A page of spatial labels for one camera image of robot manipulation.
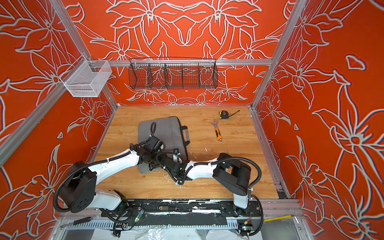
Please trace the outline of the grey zippered laptop bag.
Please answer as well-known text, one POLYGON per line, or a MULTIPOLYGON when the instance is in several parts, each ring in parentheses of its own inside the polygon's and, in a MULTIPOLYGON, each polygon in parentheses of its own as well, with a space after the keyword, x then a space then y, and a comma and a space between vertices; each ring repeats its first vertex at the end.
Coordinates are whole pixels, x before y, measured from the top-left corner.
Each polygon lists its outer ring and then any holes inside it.
POLYGON ((189 162, 187 151, 187 146, 190 144, 188 127, 183 126, 177 117, 172 116, 140 122, 139 143, 152 136, 156 136, 165 143, 166 146, 162 153, 180 154, 184 160, 189 162))

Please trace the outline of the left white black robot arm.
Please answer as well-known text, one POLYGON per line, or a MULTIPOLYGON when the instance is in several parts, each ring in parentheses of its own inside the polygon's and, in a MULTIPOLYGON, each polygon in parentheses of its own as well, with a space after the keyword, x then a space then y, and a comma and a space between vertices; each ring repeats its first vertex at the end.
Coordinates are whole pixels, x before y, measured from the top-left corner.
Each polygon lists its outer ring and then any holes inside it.
POLYGON ((151 124, 150 136, 137 145, 131 144, 122 153, 102 161, 73 164, 53 197, 53 207, 60 213, 79 213, 85 209, 114 211, 123 202, 117 192, 106 192, 96 188, 103 180, 125 169, 144 162, 152 162, 164 143, 155 137, 156 123, 151 124))

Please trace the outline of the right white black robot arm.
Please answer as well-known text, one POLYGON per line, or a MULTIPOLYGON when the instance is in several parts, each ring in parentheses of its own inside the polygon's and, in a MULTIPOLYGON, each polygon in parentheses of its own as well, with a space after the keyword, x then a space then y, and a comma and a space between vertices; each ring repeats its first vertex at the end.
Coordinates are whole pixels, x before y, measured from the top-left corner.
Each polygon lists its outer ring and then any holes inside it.
POLYGON ((159 153, 155 165, 165 170, 177 185, 196 179, 214 179, 233 194, 234 212, 242 210, 249 217, 249 200, 253 186, 262 178, 262 170, 254 161, 221 153, 206 162, 174 161, 171 152, 159 153))

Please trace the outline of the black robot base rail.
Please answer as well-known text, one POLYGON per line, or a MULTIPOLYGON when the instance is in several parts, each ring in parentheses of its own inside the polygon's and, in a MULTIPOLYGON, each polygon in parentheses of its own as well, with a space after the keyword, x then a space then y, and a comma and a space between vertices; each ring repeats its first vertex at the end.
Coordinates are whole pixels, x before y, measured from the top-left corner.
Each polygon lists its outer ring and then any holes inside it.
POLYGON ((103 210, 102 218, 117 220, 117 229, 155 227, 195 227, 206 229, 246 229, 260 226, 260 203, 249 201, 245 209, 229 199, 136 199, 116 210, 103 210))

